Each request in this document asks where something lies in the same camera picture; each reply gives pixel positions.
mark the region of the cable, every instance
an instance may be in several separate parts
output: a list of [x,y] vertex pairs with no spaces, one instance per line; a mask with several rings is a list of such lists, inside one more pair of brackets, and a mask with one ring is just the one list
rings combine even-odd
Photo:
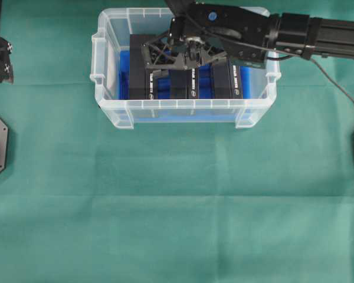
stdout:
[[348,99],[351,100],[351,102],[354,104],[354,98],[341,86],[339,85],[334,79],[330,77],[330,75],[323,69],[323,67],[315,60],[315,59],[310,59],[310,61],[315,64],[320,71],[324,74],[324,76],[332,83],[334,84],[344,95],[348,97]]
[[[221,40],[224,40],[226,42],[230,42],[236,45],[242,45],[242,46],[246,46],[246,47],[251,47],[251,48],[255,48],[255,49],[259,49],[259,50],[264,50],[264,51],[269,51],[269,52],[276,52],[276,53],[280,53],[280,54],[285,54],[286,56],[284,57],[280,57],[280,58],[273,58],[273,57],[267,57],[268,60],[272,60],[272,61],[282,61],[282,60],[287,60],[290,59],[291,57],[299,57],[301,58],[301,56],[297,55],[297,54],[293,54],[293,53],[289,53],[289,52],[285,52],[285,51],[281,51],[281,50],[274,50],[271,48],[266,48],[266,47],[261,47],[261,46],[257,46],[257,45],[253,45],[253,44],[248,44],[245,42],[240,42],[240,41],[236,41],[236,40],[231,40],[227,37],[223,37],[220,34],[216,34],[214,32],[209,32],[207,31],[206,28],[202,27],[199,23],[197,23],[193,18],[191,18],[188,14],[185,14],[185,16],[198,28],[200,29],[202,32],[212,36],[212,37],[217,37]],[[334,79],[331,78],[331,76],[323,69],[323,67],[315,60],[315,59],[310,59],[310,61],[315,64],[320,71],[324,74],[324,76],[332,83],[334,84],[344,95],[347,96],[347,98],[353,103],[354,105],[354,98],[341,86],[339,85]]]
[[279,58],[274,58],[274,57],[266,57],[266,59],[270,60],[270,61],[283,61],[283,60],[287,60],[292,58],[291,55],[287,55],[287,56],[283,56],[283,57],[279,57]]

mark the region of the table surface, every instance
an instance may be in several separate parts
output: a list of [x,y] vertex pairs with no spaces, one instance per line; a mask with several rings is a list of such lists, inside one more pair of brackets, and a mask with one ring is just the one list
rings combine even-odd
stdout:
[[[221,3],[354,21],[354,0]],[[0,283],[354,282],[351,102],[293,58],[252,129],[115,129],[90,37],[100,11],[126,6],[165,5],[3,0],[15,84],[0,85]],[[354,96],[354,61],[319,61]]]

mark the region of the blue foam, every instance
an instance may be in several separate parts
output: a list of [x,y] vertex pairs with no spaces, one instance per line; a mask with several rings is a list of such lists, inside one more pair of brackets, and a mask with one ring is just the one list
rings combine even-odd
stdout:
[[[129,98],[129,63],[130,51],[122,51],[120,53],[120,100],[127,100]],[[211,88],[211,70],[210,66],[202,66],[199,68],[199,99],[212,98]],[[240,67],[242,92],[244,98],[251,98],[250,96],[250,71],[248,67]],[[169,78],[159,79],[158,96],[159,99],[169,99],[171,81]]]

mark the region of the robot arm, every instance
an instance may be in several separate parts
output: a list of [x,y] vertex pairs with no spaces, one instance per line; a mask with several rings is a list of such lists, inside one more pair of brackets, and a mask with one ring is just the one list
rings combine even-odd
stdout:
[[354,22],[283,14],[266,17],[235,6],[166,0],[174,18],[147,42],[147,68],[187,70],[222,57],[264,68],[268,51],[309,60],[312,55],[354,59]]

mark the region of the clear plastic bin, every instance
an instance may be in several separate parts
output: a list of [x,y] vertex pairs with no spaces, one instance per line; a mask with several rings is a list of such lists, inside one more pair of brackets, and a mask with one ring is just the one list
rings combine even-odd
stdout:
[[[246,9],[269,15],[264,8]],[[98,31],[92,36],[90,74],[100,108],[119,129],[133,129],[141,122],[232,122],[236,128],[253,127],[276,100],[281,77],[277,61],[268,61],[266,70],[250,70],[250,99],[119,100],[120,52],[129,50],[130,34],[160,34],[172,17],[167,8],[106,9],[100,14]]]

